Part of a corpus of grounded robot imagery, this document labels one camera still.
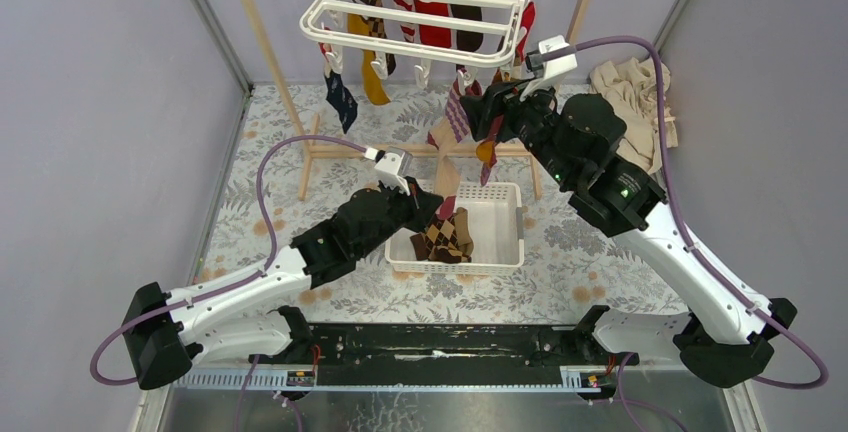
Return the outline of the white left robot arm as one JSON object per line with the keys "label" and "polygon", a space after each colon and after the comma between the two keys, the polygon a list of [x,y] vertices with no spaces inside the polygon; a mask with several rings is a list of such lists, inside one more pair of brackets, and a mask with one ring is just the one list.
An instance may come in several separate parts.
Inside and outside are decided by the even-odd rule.
{"label": "white left robot arm", "polygon": [[303,313],[276,300],[351,272],[401,229],[424,231],[443,203],[416,181],[409,193],[361,189],[329,218],[294,237],[269,265],[257,262],[205,284],[140,287],[122,336],[142,390],[171,384],[203,362],[267,356],[296,363],[309,353]]}

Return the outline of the brown cream striped sock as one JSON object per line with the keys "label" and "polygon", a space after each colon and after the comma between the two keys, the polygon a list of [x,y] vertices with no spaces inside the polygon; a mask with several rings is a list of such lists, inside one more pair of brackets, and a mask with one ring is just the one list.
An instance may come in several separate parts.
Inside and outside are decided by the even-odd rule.
{"label": "brown cream striped sock", "polygon": [[492,170],[497,163],[495,132],[493,132],[489,123],[491,111],[487,108],[487,105],[487,100],[480,97],[480,108],[475,113],[475,125],[473,126],[475,132],[483,135],[478,140],[475,151],[477,159],[481,162],[479,176],[481,186],[485,186],[489,182]]}

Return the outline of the tan brown sock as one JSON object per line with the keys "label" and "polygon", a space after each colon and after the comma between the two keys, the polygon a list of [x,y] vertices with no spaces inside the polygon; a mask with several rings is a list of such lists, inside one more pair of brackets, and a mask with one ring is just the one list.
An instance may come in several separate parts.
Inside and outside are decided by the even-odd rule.
{"label": "tan brown sock", "polygon": [[459,207],[451,217],[451,222],[454,226],[454,239],[456,249],[468,261],[471,260],[471,254],[474,250],[474,242],[469,229],[469,214],[468,210]]}

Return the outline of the brown argyle sock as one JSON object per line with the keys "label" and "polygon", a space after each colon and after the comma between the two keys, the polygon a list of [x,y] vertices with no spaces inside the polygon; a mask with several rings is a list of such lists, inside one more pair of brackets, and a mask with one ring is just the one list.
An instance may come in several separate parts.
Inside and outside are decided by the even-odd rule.
{"label": "brown argyle sock", "polygon": [[415,258],[418,261],[446,264],[470,263],[472,261],[472,254],[471,260],[468,261],[456,249],[454,226],[451,222],[452,215],[446,220],[434,218],[423,233],[410,237]]}

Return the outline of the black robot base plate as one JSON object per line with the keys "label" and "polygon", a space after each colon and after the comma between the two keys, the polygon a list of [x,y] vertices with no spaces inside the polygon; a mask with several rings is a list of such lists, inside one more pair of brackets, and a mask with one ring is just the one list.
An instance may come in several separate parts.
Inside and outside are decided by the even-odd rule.
{"label": "black robot base plate", "polygon": [[583,326],[314,323],[262,365],[303,366],[320,386],[557,386],[565,370],[626,361]]}

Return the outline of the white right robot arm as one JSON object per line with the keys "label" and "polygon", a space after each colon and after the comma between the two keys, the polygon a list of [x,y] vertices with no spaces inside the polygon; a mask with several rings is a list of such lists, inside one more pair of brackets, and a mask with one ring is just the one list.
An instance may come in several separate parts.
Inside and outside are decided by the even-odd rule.
{"label": "white right robot arm", "polygon": [[514,81],[463,96],[460,106],[476,142],[520,141],[581,219],[649,265],[686,305],[677,315],[593,307],[573,338],[579,359],[597,364],[610,353],[634,353],[679,363],[720,388],[765,371],[772,340],[796,308],[753,291],[695,246],[660,185],[619,156],[626,125],[606,99],[581,93],[558,103],[552,90]]}

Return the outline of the purple striped beige sock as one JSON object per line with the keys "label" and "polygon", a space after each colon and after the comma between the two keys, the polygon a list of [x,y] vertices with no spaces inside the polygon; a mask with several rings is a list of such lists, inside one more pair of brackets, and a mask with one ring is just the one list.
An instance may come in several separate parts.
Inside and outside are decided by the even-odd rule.
{"label": "purple striped beige sock", "polygon": [[453,214],[461,182],[449,154],[471,132],[467,114],[460,103],[461,96],[459,84],[455,81],[450,88],[442,119],[427,135],[427,143],[437,150],[438,164],[433,192],[443,197],[443,203],[436,213],[439,220],[445,220]]}

